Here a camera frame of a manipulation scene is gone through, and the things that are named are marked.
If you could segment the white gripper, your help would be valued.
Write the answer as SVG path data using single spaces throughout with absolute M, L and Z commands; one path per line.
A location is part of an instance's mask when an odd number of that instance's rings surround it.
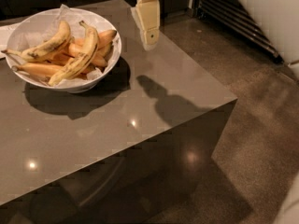
M 132 17 L 139 30 L 143 49 L 155 49 L 159 39 L 160 2 L 159 0 L 137 0 L 135 7 L 131 7 Z

